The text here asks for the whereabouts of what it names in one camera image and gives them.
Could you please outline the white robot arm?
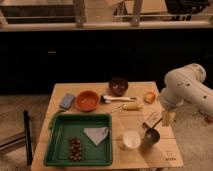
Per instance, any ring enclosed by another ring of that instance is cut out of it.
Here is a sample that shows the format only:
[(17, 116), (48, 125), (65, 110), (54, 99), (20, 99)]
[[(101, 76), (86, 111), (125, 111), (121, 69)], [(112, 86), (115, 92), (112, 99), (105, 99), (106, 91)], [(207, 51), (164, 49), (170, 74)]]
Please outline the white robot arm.
[(213, 89), (203, 84), (205, 79), (206, 71), (197, 63), (171, 70), (165, 75), (165, 87), (158, 97), (164, 108), (163, 126), (171, 124), (173, 110), (180, 107), (184, 101), (191, 102), (204, 115), (213, 119)]

